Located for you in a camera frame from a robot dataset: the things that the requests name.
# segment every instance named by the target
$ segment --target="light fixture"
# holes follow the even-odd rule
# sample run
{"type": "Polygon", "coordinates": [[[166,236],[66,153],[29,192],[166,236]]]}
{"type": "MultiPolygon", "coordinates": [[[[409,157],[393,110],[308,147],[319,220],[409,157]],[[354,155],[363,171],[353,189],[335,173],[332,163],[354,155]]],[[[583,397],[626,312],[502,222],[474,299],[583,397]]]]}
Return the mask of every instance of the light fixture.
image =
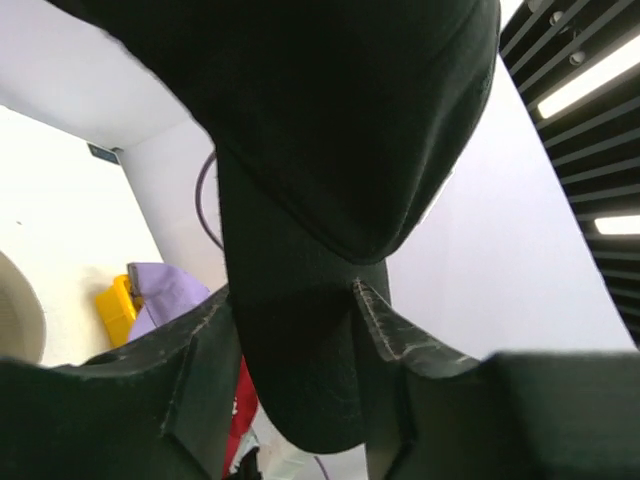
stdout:
{"type": "Polygon", "coordinates": [[[640,235],[640,215],[598,218],[595,223],[603,235],[640,235]]]}
{"type": "Polygon", "coordinates": [[[542,118],[555,115],[639,62],[640,35],[541,101],[538,104],[540,115],[542,118]]]}

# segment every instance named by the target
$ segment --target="black cable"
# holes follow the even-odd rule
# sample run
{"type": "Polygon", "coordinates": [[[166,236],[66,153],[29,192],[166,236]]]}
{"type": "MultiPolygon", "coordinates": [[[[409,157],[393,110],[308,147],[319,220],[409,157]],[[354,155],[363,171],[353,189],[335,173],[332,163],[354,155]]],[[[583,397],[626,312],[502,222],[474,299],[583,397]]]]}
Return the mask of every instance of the black cable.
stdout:
{"type": "Polygon", "coordinates": [[[207,158],[207,161],[204,162],[204,165],[202,165],[202,168],[200,169],[200,173],[198,174],[198,179],[196,180],[196,192],[195,192],[196,214],[198,215],[198,221],[200,222],[200,225],[202,226],[202,229],[205,231],[207,236],[211,239],[213,243],[216,244],[216,246],[220,250],[222,250],[222,252],[224,252],[224,246],[222,245],[222,241],[216,236],[215,233],[213,233],[213,231],[211,231],[211,228],[207,223],[207,219],[205,218],[204,211],[202,209],[202,189],[204,187],[204,181],[207,178],[207,173],[209,173],[209,169],[211,168],[211,165],[214,164],[216,159],[217,159],[216,152],[214,150],[213,152],[211,152],[211,155],[209,155],[209,157],[207,158]]]}

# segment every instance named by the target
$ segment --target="cable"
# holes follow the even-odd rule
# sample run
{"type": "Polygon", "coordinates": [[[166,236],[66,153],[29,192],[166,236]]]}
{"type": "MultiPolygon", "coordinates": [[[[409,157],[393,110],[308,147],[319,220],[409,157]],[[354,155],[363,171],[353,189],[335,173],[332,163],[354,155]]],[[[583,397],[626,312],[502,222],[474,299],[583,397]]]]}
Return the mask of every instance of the cable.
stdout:
{"type": "Polygon", "coordinates": [[[320,457],[318,457],[317,455],[314,455],[313,459],[316,461],[316,463],[320,467],[320,470],[322,470],[322,476],[324,477],[324,480],[331,480],[331,478],[329,477],[329,472],[327,472],[327,468],[324,466],[324,463],[322,463],[322,460],[320,460],[320,457]]]}
{"type": "Polygon", "coordinates": [[[211,168],[211,165],[214,164],[216,159],[217,159],[216,151],[214,150],[213,152],[211,152],[211,155],[209,155],[206,162],[204,162],[204,165],[202,165],[202,168],[200,169],[200,173],[198,174],[198,178],[196,180],[196,192],[195,192],[196,214],[198,215],[198,221],[200,222],[200,225],[202,226],[202,229],[204,230],[204,232],[211,239],[211,241],[215,243],[216,246],[222,252],[224,252],[224,246],[222,245],[222,241],[216,236],[215,233],[213,233],[213,231],[209,227],[209,223],[207,223],[207,219],[205,218],[204,211],[202,209],[202,190],[204,187],[204,181],[207,178],[207,173],[209,173],[209,169],[211,168]]]}

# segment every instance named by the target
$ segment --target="fluorescent light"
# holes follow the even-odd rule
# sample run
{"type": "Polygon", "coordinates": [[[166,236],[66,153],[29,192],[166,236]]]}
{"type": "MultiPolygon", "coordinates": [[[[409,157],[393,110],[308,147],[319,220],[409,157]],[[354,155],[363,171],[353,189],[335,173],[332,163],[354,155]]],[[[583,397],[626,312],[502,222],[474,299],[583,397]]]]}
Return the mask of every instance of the fluorescent light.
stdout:
{"type": "Polygon", "coordinates": [[[598,218],[595,223],[603,235],[640,235],[640,215],[598,218]]]}
{"type": "Polygon", "coordinates": [[[640,35],[541,101],[538,104],[540,115],[542,118],[555,115],[626,72],[638,62],[640,62],[640,35]]]}

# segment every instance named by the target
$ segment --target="black object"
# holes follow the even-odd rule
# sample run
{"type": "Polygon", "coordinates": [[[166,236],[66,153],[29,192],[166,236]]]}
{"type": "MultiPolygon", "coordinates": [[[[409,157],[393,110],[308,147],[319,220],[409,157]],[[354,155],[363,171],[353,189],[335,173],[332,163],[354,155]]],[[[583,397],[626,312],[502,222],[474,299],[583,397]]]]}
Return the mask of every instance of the black object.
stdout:
{"type": "Polygon", "coordinates": [[[300,448],[363,441],[348,314],[488,97],[498,0],[51,0],[209,133],[230,302],[262,406],[300,448]]]}
{"type": "MultiPolygon", "coordinates": [[[[352,298],[370,480],[640,478],[640,355],[480,363],[352,298]]],[[[1,359],[0,478],[217,480],[239,359],[226,289],[80,367],[1,359]]]]}

